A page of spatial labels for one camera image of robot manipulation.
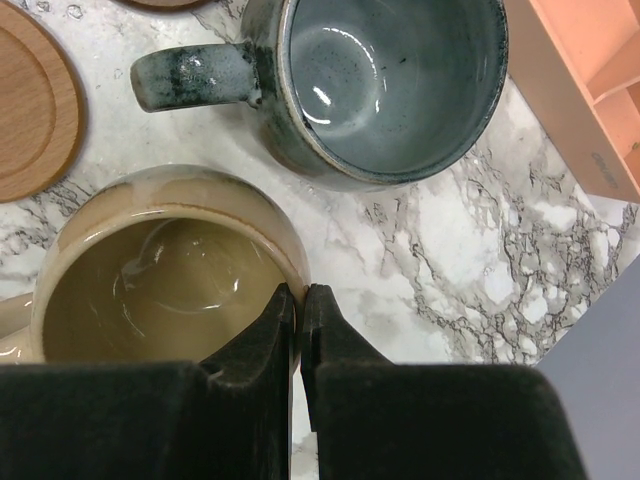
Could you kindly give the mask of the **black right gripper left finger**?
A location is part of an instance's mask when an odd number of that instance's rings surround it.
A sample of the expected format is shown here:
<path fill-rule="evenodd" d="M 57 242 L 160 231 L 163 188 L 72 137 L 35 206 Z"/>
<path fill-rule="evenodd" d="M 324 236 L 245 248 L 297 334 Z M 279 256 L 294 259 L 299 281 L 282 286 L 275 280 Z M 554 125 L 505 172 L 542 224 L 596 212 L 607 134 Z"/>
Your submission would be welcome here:
<path fill-rule="evenodd" d="M 1 371 L 5 479 L 286 479 L 294 299 L 199 362 Z"/>

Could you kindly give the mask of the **grey mug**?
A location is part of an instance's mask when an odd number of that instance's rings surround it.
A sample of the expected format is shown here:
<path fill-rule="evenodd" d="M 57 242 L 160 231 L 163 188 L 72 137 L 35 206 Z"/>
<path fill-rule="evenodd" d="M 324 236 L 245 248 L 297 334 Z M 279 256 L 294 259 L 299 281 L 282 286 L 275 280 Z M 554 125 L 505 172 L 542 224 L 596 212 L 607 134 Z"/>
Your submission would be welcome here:
<path fill-rule="evenodd" d="M 488 126 L 507 74 L 500 1 L 250 1 L 236 43 L 148 54 L 148 112 L 243 102 L 283 166 L 338 191 L 432 177 Z"/>

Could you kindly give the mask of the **dark walnut coaster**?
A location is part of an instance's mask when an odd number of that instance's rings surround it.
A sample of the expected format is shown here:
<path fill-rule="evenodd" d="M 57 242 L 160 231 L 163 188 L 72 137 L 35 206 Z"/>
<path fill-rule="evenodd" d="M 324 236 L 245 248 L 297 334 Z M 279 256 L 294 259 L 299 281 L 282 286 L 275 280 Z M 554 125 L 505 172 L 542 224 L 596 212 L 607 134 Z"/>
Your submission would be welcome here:
<path fill-rule="evenodd" d="M 206 3 L 207 0 L 123 0 L 123 2 L 140 8 L 176 10 Z"/>

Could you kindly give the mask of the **tan mug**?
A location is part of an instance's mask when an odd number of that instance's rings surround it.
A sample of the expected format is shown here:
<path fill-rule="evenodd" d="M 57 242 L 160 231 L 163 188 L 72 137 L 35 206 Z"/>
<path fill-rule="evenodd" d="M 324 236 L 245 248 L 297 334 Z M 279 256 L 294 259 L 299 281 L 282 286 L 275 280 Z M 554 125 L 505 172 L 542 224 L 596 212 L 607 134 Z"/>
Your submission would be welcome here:
<path fill-rule="evenodd" d="M 167 165 L 97 192 L 60 230 L 32 293 L 1 304 L 1 360 L 201 361 L 245 330 L 280 284 L 301 322 L 307 255 L 254 185 Z"/>

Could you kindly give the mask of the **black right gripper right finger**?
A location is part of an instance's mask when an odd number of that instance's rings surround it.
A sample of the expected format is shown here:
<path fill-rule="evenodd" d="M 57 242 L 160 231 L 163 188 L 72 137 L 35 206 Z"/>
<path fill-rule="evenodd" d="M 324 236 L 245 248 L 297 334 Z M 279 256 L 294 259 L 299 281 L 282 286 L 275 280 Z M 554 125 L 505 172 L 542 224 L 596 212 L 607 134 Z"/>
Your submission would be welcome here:
<path fill-rule="evenodd" d="M 301 372 L 323 479 L 583 479 L 560 399 L 537 370 L 404 365 L 307 295 Z"/>

